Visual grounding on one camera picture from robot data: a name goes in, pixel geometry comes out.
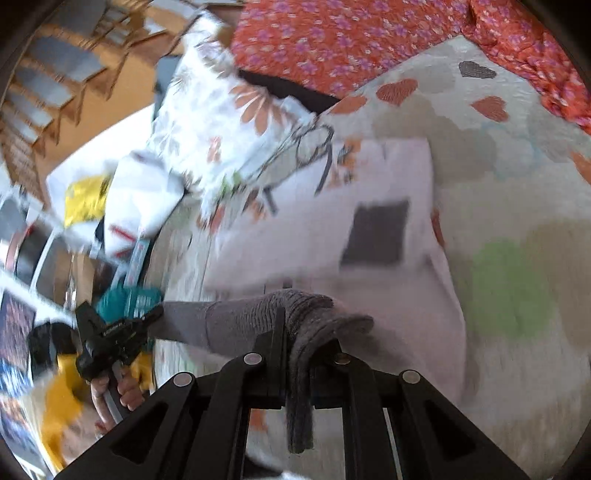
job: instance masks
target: round metal screw head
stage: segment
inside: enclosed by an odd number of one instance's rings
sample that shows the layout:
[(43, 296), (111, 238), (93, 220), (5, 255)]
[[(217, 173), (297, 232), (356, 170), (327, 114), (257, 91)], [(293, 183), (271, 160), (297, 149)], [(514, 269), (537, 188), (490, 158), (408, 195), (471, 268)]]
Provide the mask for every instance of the round metal screw head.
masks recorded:
[(258, 365), (262, 362), (262, 357), (258, 353), (247, 353), (244, 356), (244, 363), (247, 365)]
[(349, 363), (351, 363), (351, 358), (346, 353), (337, 353), (335, 355), (335, 363), (337, 365), (349, 365)]
[(421, 381), (421, 375), (418, 372), (415, 372), (414, 370), (406, 370), (402, 374), (402, 379), (406, 383), (415, 384)]
[(186, 387), (192, 381), (193, 381), (193, 377), (191, 377), (191, 375), (189, 375), (188, 373), (185, 373), (185, 372), (175, 375), (174, 380), (173, 380), (174, 384), (177, 387)]

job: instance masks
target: gray square patch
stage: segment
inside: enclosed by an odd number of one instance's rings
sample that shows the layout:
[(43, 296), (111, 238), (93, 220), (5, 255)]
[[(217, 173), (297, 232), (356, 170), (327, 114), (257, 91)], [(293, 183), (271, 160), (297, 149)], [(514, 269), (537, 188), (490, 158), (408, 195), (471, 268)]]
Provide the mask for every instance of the gray square patch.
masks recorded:
[(408, 200), (359, 206), (340, 264), (387, 267), (399, 263), (403, 255), (407, 215)]

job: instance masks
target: wooden staircase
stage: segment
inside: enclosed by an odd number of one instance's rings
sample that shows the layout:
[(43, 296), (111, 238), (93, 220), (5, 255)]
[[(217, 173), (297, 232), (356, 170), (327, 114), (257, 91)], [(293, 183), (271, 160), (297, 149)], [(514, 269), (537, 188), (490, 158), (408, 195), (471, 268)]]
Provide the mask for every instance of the wooden staircase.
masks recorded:
[[(76, 15), (93, 12), (76, 2), (92, 1), (100, 16), (88, 26)], [(46, 142), (59, 143), (62, 118), (78, 125), (87, 89), (108, 100), (128, 55), (154, 66), (199, 12), (191, 0), (62, 4), (31, 37), (1, 99), (0, 148), (11, 180), (43, 200), (37, 165)]]

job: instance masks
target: floral pillowcase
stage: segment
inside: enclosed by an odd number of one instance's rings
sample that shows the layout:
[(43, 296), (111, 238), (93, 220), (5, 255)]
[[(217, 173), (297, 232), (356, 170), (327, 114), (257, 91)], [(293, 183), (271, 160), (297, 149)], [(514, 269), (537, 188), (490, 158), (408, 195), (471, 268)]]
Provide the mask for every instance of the floral pillowcase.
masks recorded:
[(278, 100), (240, 79), (220, 42), (186, 45), (148, 148), (202, 198), (202, 218), (259, 172), (291, 133), (314, 120), (297, 100)]

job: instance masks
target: gray heart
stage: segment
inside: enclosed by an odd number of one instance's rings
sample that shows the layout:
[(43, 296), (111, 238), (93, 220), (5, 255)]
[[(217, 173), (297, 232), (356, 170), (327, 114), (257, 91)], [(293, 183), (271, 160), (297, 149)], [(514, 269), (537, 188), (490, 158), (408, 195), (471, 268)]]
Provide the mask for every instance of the gray heart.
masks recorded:
[(493, 79), (496, 77), (494, 70), (478, 65), (475, 61), (463, 61), (458, 66), (463, 77), (473, 79)]

